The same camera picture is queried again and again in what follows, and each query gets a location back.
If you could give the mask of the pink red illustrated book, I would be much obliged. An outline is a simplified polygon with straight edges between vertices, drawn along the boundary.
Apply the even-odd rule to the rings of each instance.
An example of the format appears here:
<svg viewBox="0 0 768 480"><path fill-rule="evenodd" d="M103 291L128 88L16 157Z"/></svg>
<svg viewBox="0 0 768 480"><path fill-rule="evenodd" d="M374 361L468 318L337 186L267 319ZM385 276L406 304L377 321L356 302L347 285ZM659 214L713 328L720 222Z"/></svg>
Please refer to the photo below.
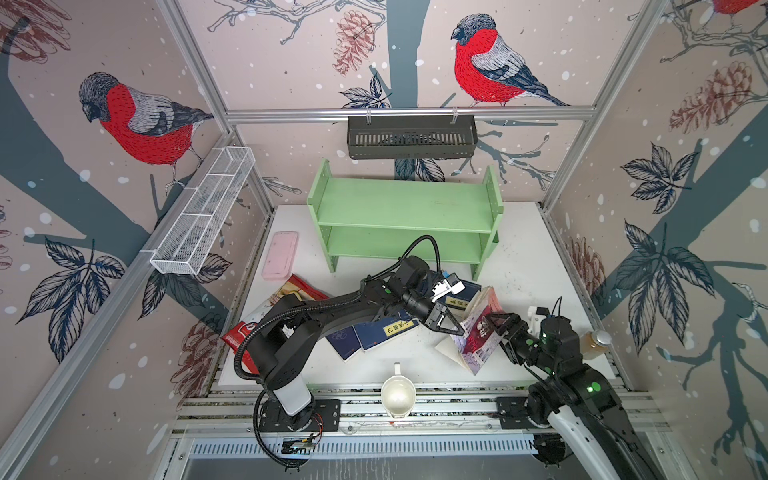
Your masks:
<svg viewBox="0 0 768 480"><path fill-rule="evenodd" d="M447 335L434 349L476 376L500 342L500 335L489 316L501 313L501 304L494 288L486 286L466 303L462 311L456 310L451 301L448 306L452 313L459 314L460 326L465 333Z"/></svg>

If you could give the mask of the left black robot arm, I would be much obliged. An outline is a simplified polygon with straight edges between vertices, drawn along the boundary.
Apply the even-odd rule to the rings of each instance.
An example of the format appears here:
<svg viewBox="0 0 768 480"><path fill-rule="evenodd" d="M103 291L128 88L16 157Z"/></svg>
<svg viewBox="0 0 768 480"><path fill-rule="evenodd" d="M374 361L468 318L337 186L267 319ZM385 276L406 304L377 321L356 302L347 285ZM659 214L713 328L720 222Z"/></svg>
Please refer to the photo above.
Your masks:
<svg viewBox="0 0 768 480"><path fill-rule="evenodd" d="M464 328L440 299L463 290L458 276L408 256L345 295L312 301L285 296L245 335L235 352L235 374L259 383L285 414L299 416L314 402L302 371L319 340L401 311L431 331L460 336Z"/></svg>

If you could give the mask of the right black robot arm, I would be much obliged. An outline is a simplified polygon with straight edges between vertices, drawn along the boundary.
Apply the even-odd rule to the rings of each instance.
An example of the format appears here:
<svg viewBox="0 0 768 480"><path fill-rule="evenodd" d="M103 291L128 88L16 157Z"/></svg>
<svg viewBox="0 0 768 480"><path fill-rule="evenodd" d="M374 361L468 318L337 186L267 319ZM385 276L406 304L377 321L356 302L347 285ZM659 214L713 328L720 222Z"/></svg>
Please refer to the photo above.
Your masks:
<svg viewBox="0 0 768 480"><path fill-rule="evenodd" d="M662 479L610 382L585 363L580 337L563 316L547 316L539 333L513 313L492 313L507 358L544 374L528 388L529 421L553 428L592 479Z"/></svg>

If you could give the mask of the blue book yellow label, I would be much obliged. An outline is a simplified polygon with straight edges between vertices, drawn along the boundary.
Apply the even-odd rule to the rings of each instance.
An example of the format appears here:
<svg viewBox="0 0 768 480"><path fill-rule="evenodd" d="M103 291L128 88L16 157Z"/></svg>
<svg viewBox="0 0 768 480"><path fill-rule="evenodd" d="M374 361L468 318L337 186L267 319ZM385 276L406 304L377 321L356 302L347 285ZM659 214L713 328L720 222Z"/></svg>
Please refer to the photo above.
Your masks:
<svg viewBox="0 0 768 480"><path fill-rule="evenodd" d="M439 301L452 310L464 312L474 296L482 290L482 286L467 280L462 280L464 288L458 293L449 292Z"/></svg>
<svg viewBox="0 0 768 480"><path fill-rule="evenodd" d="M419 322L410 318L390 317L374 322L365 322L353 327L358 341L364 351L404 335L419 327Z"/></svg>

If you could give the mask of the white ceramic pitcher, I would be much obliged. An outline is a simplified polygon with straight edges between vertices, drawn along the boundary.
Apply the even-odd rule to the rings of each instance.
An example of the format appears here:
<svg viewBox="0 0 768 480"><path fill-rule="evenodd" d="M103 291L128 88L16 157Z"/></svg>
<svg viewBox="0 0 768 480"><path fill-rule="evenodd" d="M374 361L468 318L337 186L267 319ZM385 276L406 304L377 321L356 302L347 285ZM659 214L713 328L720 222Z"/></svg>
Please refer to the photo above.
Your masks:
<svg viewBox="0 0 768 480"><path fill-rule="evenodd" d="M381 404L392 419L404 419L412 412L416 404L416 388L402 374L399 362L394 364L394 374L383 383L380 395Z"/></svg>

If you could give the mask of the amber bottle white cap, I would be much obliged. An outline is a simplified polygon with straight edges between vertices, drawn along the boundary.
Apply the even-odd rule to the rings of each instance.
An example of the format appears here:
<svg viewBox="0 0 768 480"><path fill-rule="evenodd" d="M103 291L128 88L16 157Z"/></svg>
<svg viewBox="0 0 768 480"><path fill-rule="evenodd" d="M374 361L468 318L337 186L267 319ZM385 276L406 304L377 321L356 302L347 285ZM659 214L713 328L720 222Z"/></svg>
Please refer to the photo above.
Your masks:
<svg viewBox="0 0 768 480"><path fill-rule="evenodd" d="M580 352L584 361L597 359L610 350L612 336L605 330L586 332L580 338Z"/></svg>

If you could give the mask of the green wooden two-tier shelf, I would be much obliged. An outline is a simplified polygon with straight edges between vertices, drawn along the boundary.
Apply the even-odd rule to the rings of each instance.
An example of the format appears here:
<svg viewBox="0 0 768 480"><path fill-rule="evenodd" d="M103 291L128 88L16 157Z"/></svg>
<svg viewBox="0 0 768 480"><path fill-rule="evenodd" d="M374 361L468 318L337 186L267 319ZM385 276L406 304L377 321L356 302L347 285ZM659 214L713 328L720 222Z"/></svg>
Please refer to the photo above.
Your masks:
<svg viewBox="0 0 768 480"><path fill-rule="evenodd" d="M337 178L327 160L307 204L331 272L341 257L396 259L430 235L441 260L468 264L474 280L499 244L504 213L493 170L480 183Z"/></svg>

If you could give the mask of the leftmost blue book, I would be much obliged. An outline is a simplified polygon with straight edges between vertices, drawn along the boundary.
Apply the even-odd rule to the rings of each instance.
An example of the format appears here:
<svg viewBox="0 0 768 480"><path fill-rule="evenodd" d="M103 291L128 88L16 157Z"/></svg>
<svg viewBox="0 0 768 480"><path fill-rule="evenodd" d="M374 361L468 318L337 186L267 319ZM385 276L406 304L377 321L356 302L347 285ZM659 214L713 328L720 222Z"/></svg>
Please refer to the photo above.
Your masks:
<svg viewBox="0 0 768 480"><path fill-rule="evenodd" d="M331 333L325 339L344 362L348 361L362 349L353 327L347 327Z"/></svg>

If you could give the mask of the pink rectangular case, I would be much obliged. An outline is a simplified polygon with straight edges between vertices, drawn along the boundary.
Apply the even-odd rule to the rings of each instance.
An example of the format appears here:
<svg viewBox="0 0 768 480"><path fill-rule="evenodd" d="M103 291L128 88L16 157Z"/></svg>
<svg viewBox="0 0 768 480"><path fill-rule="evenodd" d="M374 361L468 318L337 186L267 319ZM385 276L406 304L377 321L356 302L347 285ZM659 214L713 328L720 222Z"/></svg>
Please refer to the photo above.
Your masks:
<svg viewBox="0 0 768 480"><path fill-rule="evenodd" d="M264 280L287 280L291 276L298 243L297 231L278 231L273 235L262 269Z"/></svg>

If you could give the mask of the black hanging slotted basket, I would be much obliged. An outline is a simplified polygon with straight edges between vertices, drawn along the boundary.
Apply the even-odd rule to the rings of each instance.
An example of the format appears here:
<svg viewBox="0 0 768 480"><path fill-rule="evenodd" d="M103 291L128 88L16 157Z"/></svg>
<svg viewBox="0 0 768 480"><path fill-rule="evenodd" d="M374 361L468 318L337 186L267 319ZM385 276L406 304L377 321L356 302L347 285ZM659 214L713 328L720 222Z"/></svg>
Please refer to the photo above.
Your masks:
<svg viewBox="0 0 768 480"><path fill-rule="evenodd" d="M354 160L470 158L477 144L472 115L350 117L347 124Z"/></svg>

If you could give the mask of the small circuit board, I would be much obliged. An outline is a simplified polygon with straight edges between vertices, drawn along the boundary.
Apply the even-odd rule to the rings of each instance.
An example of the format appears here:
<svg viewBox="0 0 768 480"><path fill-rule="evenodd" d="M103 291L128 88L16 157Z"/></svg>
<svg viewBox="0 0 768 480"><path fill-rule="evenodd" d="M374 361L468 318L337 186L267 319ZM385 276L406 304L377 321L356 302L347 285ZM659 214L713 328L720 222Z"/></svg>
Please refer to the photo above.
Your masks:
<svg viewBox="0 0 768 480"><path fill-rule="evenodd" d="M280 453L285 457L304 457L309 456L315 448L313 440L306 439L284 439L281 445Z"/></svg>

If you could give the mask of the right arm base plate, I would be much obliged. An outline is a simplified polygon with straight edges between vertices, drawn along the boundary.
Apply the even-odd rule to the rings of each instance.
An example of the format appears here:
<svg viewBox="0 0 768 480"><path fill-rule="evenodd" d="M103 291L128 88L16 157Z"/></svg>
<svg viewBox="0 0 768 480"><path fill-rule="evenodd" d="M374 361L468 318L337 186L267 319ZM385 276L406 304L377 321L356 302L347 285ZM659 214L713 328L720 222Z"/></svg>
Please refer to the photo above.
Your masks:
<svg viewBox="0 0 768 480"><path fill-rule="evenodd" d="M495 404L494 417L499 420L503 430L540 429L529 416L526 397L497 397Z"/></svg>

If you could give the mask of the aluminium mounting rail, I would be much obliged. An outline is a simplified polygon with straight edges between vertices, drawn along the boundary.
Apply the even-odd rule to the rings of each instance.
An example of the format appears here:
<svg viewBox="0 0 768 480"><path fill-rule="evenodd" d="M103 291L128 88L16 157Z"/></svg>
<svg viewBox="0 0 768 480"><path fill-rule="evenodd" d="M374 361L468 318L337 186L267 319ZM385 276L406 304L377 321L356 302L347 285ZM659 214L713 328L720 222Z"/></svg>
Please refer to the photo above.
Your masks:
<svg viewBox="0 0 768 480"><path fill-rule="evenodd" d="M252 431L257 396L255 390L216 391L204 398L187 399L182 402L171 432L243 436ZM318 400L340 401L338 432L347 435L493 433L501 429L501 417L507 413L498 406L499 397L523 400L526 392L501 388L420 390L413 410L400 420L387 413L380 394L374 390L325 390L316 394Z"/></svg>

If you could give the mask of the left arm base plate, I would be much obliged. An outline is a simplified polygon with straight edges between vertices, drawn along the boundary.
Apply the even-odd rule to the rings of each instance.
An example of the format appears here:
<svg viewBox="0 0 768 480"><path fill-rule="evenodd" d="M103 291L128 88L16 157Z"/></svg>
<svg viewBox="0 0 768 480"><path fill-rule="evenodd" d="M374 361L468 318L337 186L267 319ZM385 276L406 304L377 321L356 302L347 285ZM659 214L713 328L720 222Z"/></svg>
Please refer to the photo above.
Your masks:
<svg viewBox="0 0 768 480"><path fill-rule="evenodd" d="M339 429L341 402L315 399L294 416L288 415L277 400L266 400L254 415L261 433L336 432Z"/></svg>

